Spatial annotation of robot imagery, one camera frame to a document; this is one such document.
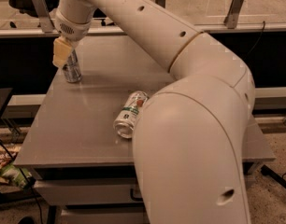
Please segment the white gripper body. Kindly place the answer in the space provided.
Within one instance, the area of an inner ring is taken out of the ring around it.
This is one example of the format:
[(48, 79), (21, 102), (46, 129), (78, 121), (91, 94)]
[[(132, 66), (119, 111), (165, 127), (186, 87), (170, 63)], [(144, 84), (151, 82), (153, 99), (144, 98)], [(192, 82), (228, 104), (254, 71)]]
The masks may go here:
[(60, 10), (56, 11), (55, 28), (61, 36), (71, 41), (80, 41), (88, 33), (90, 23), (90, 21), (71, 21)]

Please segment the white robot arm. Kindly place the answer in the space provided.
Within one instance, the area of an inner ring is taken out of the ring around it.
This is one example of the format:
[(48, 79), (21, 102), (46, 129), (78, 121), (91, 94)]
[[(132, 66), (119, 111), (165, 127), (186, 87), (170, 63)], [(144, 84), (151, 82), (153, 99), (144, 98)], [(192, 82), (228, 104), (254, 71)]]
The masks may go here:
[(96, 9), (174, 79), (143, 105), (133, 134), (150, 224), (250, 224), (242, 167), (255, 98), (250, 69), (151, 0), (60, 0), (55, 65), (88, 33)]

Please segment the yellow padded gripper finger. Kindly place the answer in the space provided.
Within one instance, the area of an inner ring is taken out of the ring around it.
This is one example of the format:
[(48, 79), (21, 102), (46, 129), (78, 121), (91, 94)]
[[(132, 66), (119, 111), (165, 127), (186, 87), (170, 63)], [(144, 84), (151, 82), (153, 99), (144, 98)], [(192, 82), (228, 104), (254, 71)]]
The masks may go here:
[(64, 37), (56, 38), (53, 42), (53, 64), (56, 67), (63, 67), (72, 51), (73, 47)]

